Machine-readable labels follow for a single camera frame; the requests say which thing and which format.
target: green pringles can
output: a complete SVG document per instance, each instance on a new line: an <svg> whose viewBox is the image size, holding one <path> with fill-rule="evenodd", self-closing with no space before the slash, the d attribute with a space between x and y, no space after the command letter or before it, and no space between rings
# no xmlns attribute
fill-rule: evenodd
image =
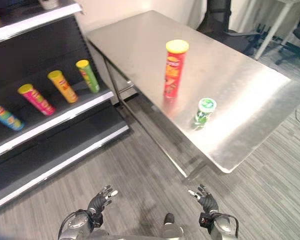
<svg viewBox="0 0 300 240"><path fill-rule="evenodd" d="M79 69L83 79L85 80L86 84L89 86L91 92L97 93L100 87L96 79L96 76L91 69L89 61L85 59L80 60L75 65Z"/></svg>
<svg viewBox="0 0 300 240"><path fill-rule="evenodd" d="M194 124L204 126L208 121L209 115L212 114L217 107L217 103L212 98L202 98L198 103L198 111L194 117Z"/></svg>

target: shelf unit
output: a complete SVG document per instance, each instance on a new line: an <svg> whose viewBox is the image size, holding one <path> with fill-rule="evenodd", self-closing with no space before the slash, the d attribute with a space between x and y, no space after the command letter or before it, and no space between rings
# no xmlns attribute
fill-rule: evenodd
<svg viewBox="0 0 300 240"><path fill-rule="evenodd" d="M44 10L39 4L15 8L0 16L0 42L80 11L80 5L73 0L59 0L59 7L51 10Z"/></svg>
<svg viewBox="0 0 300 240"><path fill-rule="evenodd" d="M98 93L92 93L83 81L73 85L72 88L78 95L78 101L68 104L59 92L55 92L49 99L49 102L56 108L55 113L51 116L43 115L29 102L26 103L25 107L14 112L18 118L26 123L21 131L12 131L0 123L0 155L50 128L75 118L77 115L109 100L114 95L103 82Z"/></svg>
<svg viewBox="0 0 300 240"><path fill-rule="evenodd" d="M0 123L0 208L129 130L73 15L80 6L59 3L48 11L34 4L0 16L0 105L25 123L20 131ZM99 92L90 92L76 68L81 59L89 60ZM77 102L68 103L47 79L53 70L63 72ZM56 108L51 116L17 92L27 83Z"/></svg>
<svg viewBox="0 0 300 240"><path fill-rule="evenodd" d="M128 129L109 106L0 164L0 207Z"/></svg>

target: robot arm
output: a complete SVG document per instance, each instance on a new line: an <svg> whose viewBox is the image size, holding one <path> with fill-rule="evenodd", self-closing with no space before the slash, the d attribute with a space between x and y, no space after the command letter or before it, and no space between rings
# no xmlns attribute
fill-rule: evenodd
<svg viewBox="0 0 300 240"><path fill-rule="evenodd" d="M86 238L94 230L100 228L104 223L102 211L105 206L109 205L112 201L110 198L118 194L118 191L110 187L104 187L89 203L87 210L78 210L68 215L59 230L58 240L79 240ZM69 222L66 230L63 231L64 225L73 216L74 219Z"/></svg>
<svg viewBox="0 0 300 240"><path fill-rule="evenodd" d="M197 199L204 212L200 214L199 224L206 228L213 240L232 240L238 238L239 222L229 214L219 213L219 206L215 198L206 191L206 187L200 184L200 192L192 190L188 192ZM236 227L232 227L230 219L235 220Z"/></svg>

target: store shelf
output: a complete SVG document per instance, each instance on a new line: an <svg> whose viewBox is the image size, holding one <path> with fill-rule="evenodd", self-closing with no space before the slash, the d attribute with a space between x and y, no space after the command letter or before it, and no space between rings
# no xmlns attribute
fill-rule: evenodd
<svg viewBox="0 0 300 240"><path fill-rule="evenodd" d="M17 7L8 15L0 16L0 42L81 11L80 5L73 0L59 0L59 5L44 10L37 3Z"/></svg>
<svg viewBox="0 0 300 240"><path fill-rule="evenodd" d="M29 102L20 110L12 111L15 116L24 121L25 126L20 131L14 131L0 123L0 155L59 124L75 118L90 108L109 100L114 95L101 81L98 93L92 93L84 81L74 84L72 88L78 95L78 101L75 103L67 103L58 91L47 98L51 105L56 108L51 116L43 115Z"/></svg>
<svg viewBox="0 0 300 240"><path fill-rule="evenodd" d="M128 130L109 106L0 164L0 207Z"/></svg>

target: pink pringles can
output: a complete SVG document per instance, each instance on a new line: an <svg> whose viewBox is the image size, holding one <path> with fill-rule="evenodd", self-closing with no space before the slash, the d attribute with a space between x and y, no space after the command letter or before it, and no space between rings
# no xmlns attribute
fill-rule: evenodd
<svg viewBox="0 0 300 240"><path fill-rule="evenodd" d="M55 112L55 108L51 106L47 100L32 86L25 84L18 88L18 93L24 96L33 106L36 107L44 115L51 115Z"/></svg>

